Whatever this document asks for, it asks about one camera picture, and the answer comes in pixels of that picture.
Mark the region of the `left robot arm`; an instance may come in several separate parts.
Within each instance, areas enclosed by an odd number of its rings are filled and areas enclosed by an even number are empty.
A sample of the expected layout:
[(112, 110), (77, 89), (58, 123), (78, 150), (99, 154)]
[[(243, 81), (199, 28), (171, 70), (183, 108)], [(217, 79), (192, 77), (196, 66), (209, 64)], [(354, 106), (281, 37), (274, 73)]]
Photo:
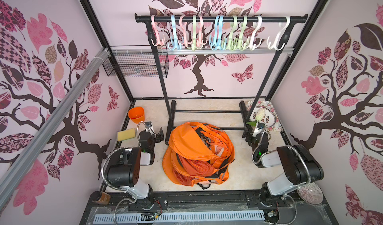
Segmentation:
[(145, 130), (139, 131), (138, 146), (120, 147), (112, 151), (101, 166), (101, 177), (106, 186), (129, 194), (136, 203), (142, 202), (142, 209), (148, 211), (155, 204), (152, 187), (140, 177), (142, 166), (151, 166), (155, 161), (155, 145), (165, 139), (163, 129), (155, 133), (152, 122), (140, 122)]

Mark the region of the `orange sling bag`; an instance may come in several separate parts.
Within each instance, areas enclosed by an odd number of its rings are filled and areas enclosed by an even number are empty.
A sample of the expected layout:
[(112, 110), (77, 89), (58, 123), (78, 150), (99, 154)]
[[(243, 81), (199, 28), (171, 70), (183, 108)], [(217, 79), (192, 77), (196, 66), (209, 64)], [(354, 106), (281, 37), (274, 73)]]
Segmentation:
[(169, 146), (186, 159), (209, 161), (216, 157), (203, 143), (191, 123), (177, 126), (171, 132)]

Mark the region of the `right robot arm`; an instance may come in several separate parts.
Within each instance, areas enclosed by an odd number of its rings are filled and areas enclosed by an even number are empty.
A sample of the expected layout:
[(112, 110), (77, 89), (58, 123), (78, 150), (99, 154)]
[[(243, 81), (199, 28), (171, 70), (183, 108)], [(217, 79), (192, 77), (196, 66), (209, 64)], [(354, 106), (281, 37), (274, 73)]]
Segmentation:
[(281, 165), (283, 173), (265, 182), (260, 190), (260, 201), (265, 207), (272, 206), (275, 197), (285, 196), (303, 186), (324, 178), (324, 170), (308, 149), (302, 145), (284, 145), (270, 151), (268, 126), (259, 121), (248, 122), (254, 126), (251, 137), (247, 137), (252, 147), (251, 159), (258, 168), (271, 168)]

